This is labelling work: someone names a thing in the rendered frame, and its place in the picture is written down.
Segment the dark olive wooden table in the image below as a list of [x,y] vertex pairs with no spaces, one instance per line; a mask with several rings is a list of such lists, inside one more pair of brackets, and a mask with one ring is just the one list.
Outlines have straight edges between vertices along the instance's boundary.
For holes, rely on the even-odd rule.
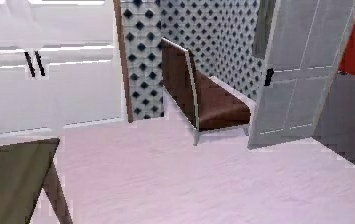
[[58,138],[0,146],[0,224],[30,224],[45,193],[59,224],[73,224],[54,164]]

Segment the white cabinet with drawers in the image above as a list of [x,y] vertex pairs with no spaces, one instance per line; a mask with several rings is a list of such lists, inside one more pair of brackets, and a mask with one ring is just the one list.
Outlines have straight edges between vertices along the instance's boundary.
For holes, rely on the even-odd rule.
[[113,0],[0,0],[0,135],[123,121],[125,112]]

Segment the brown tufted sofa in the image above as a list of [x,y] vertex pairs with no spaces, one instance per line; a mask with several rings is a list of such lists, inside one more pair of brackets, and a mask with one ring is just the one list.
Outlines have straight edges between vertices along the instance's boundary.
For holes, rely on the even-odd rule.
[[163,37],[161,50],[163,86],[193,128],[194,146],[202,133],[249,125],[247,104],[200,72],[190,49]]

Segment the grey panelled room door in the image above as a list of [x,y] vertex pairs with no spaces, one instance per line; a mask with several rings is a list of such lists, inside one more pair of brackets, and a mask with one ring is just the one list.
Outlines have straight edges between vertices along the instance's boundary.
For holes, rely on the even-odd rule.
[[354,24],[355,0],[260,0],[252,55],[263,78],[250,149],[313,135]]

